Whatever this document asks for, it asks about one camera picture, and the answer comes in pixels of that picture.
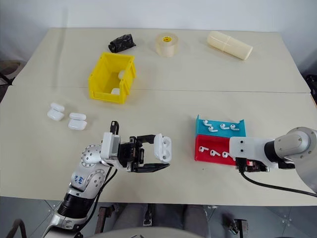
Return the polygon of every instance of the white earbud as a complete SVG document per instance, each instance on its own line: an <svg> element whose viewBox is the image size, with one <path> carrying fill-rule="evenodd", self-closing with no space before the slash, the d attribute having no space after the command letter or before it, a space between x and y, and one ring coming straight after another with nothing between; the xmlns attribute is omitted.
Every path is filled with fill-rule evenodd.
<svg viewBox="0 0 317 238"><path fill-rule="evenodd" d="M203 152L204 150L209 150L209 148L206 148L206 147L204 147L204 146L200 146L200 147L198 148L198 151L199 151L199 152Z"/></svg>
<svg viewBox="0 0 317 238"><path fill-rule="evenodd" d="M218 152L216 152L215 150L210 150L210 155L211 156L215 156L215 155L220 156L220 154Z"/></svg>
<svg viewBox="0 0 317 238"><path fill-rule="evenodd" d="M224 158L227 158L228 156L230 156L232 158L232 156L228 152L225 152L225 151L223 151L222 156Z"/></svg>
<svg viewBox="0 0 317 238"><path fill-rule="evenodd" d="M231 130L240 130L239 128L236 128L235 125L230 125L230 129L231 129Z"/></svg>
<svg viewBox="0 0 317 238"><path fill-rule="evenodd" d="M208 127L208 130L209 130L210 132L217 132L217 131L218 131L218 130L214 130L214 129L213 129L213 126Z"/></svg>
<svg viewBox="0 0 317 238"><path fill-rule="evenodd" d="M225 124L220 124L220 128L223 129L223 130L229 130L230 129L229 127L226 127Z"/></svg>
<svg viewBox="0 0 317 238"><path fill-rule="evenodd" d="M208 124L208 121L207 121L207 120L203 120L203 124L204 124L205 126L212 126L212 124Z"/></svg>

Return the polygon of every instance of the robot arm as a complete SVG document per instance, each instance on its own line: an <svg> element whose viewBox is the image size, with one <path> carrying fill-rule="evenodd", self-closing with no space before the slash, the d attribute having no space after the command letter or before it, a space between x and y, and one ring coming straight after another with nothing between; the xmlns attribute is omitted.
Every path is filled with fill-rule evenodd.
<svg viewBox="0 0 317 238"><path fill-rule="evenodd" d="M82 152L81 161L71 176L68 191L59 209L55 211L51 228L77 232L87 221L87 214L96 196L105 184L112 167L126 172L150 173L169 166L171 139L158 135L131 136L130 141L121 143L119 124L111 122L110 132L105 132L101 145L89 145ZM143 143L154 144L154 154L162 163L144 164Z"/></svg>
<svg viewBox="0 0 317 238"><path fill-rule="evenodd" d="M275 140L251 137L232 137L230 154L247 158L253 165L246 172L269 169L296 169L300 178L317 193L317 131L297 127Z"/></svg>

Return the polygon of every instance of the table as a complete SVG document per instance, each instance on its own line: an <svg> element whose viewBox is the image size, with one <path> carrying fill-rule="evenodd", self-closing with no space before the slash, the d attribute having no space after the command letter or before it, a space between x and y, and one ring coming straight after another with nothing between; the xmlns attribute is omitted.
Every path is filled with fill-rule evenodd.
<svg viewBox="0 0 317 238"><path fill-rule="evenodd" d="M155 52L159 33L179 37L179 53L161 58ZM19 86L88 87L87 79L101 52L115 38L132 33L137 80L133 89L309 93L278 33L224 31L254 46L243 61L207 45L209 31L162 29L55 28L14 80Z"/></svg>
<svg viewBox="0 0 317 238"><path fill-rule="evenodd" d="M66 117L46 116L51 102ZM67 115L87 115L84 131L68 129ZM248 136L276 138L297 126L317 128L317 110L307 93L132 90L126 104L91 100L87 88L11 86L0 104L1 195L61 200L81 151L100 143L112 120L121 140L157 134L172 139L172 161L153 174L118 172L102 202L218 205L317 205L313 197L253 185L234 167L194 161L195 119L245 119ZM145 146L145 162L157 161ZM264 183L311 191L295 170L248 174Z"/></svg>

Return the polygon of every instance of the yellow plastic box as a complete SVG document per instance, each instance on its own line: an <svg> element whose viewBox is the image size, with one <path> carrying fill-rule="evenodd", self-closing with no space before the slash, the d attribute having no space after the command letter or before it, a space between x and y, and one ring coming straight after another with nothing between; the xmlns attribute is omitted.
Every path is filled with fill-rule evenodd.
<svg viewBox="0 0 317 238"><path fill-rule="evenodd" d="M134 56L114 53L102 53L94 70L89 76L89 96L93 99L114 103L124 103L136 77ZM118 74L124 70L120 80ZM120 95L111 94L114 88L120 89Z"/></svg>

